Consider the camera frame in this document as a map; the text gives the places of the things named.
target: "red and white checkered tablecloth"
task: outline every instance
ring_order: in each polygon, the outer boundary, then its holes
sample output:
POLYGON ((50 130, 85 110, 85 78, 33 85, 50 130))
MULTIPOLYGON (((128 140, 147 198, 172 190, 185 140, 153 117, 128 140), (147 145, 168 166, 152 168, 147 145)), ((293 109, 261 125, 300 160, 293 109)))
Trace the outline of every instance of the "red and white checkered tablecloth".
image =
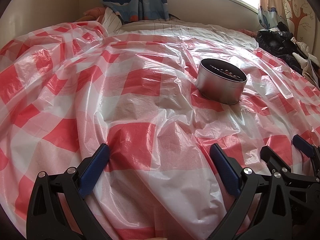
POLYGON ((319 145, 320 92, 261 49, 60 24, 10 41, 0 71, 0 203, 24 235, 37 174, 78 166, 104 142, 110 161, 86 200, 114 240, 209 236, 232 201, 208 155, 213 143, 265 174, 264 145, 296 173, 310 162, 293 135, 319 145), (196 89, 209 57, 247 74, 239 104, 196 89))

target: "pink curtain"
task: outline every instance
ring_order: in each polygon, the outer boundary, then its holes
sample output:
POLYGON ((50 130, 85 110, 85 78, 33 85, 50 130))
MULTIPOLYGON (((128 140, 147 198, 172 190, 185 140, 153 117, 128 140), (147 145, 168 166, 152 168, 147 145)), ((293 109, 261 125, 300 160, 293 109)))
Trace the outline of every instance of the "pink curtain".
POLYGON ((283 22, 288 25, 282 0, 259 0, 259 22, 266 28, 271 29, 283 22))

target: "silver tin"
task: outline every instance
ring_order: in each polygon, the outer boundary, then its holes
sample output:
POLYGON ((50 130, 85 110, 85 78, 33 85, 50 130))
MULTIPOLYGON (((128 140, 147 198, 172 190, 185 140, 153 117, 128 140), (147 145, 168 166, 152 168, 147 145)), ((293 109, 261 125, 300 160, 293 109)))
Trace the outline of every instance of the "silver tin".
POLYGON ((234 105, 239 102, 246 83, 247 76, 245 73, 228 62, 211 58, 203 59, 200 62, 196 87, 208 99, 227 105, 234 105), (218 69, 228 70, 244 81, 233 81, 221 77, 211 71, 209 65, 218 69))

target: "plastic tablecloth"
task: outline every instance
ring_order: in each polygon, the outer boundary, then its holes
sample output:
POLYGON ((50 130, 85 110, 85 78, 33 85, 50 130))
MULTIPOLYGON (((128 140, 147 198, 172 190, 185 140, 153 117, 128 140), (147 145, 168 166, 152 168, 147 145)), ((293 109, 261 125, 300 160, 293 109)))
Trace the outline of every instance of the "plastic tablecloth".
POLYGON ((209 158, 213 143, 260 174, 264 145, 296 173, 310 172, 310 161, 293 135, 319 145, 320 92, 261 49, 60 24, 9 42, 0 71, 0 203, 24 235, 37 174, 76 167, 101 143, 110 161, 86 201, 114 240, 207 238, 232 203, 209 158), (203 58, 246 73, 238 104, 199 93, 203 58))

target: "blue gripper pad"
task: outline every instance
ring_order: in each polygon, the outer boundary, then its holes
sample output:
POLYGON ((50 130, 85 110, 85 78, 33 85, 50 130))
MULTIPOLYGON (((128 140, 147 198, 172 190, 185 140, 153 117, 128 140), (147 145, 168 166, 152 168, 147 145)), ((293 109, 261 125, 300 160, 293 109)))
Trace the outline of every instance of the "blue gripper pad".
POLYGON ((305 156, 312 158, 315 156, 313 146, 299 135, 295 135, 292 139, 293 145, 299 149, 305 156))
POLYGON ((84 198, 92 192, 104 167, 107 165, 109 161, 109 157, 110 150, 109 146, 106 144, 101 144, 101 146, 94 153, 94 155, 92 157, 89 157, 92 158, 91 162, 80 178, 79 194, 82 198, 84 198))
POLYGON ((210 158, 216 166, 223 185, 227 192, 236 198, 241 194, 240 177, 237 175, 231 164, 227 160, 222 150, 217 144, 213 144, 210 148, 210 158))

